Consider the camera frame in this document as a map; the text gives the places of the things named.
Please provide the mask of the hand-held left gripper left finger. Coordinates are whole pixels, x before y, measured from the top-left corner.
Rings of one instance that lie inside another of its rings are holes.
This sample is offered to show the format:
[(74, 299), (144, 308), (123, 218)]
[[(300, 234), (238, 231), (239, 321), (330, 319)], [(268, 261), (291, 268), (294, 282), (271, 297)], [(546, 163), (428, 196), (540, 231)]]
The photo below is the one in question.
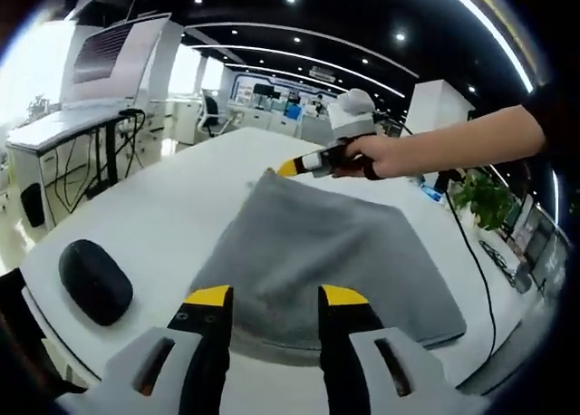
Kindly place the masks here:
[(234, 289), (192, 292), (165, 327), (115, 354), (90, 392), (91, 414), (218, 414), (230, 364)]

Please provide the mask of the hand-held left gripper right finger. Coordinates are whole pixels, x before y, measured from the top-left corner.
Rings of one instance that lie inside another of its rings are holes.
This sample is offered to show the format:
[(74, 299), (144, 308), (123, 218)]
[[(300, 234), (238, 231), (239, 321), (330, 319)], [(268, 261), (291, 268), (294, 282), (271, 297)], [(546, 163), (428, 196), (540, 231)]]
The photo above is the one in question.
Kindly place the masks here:
[(320, 368), (331, 414), (449, 413), (454, 388), (441, 362), (398, 328), (386, 328), (351, 288), (318, 288)]

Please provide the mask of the person's right hand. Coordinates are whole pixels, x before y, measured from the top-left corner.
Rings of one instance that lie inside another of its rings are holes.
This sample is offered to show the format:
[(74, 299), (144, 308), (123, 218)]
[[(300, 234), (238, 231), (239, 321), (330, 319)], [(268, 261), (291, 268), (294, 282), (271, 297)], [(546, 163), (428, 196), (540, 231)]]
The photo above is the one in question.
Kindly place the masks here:
[(393, 179), (412, 173), (407, 145), (403, 139), (386, 136), (363, 136), (350, 142), (344, 161), (333, 168), (332, 177)]

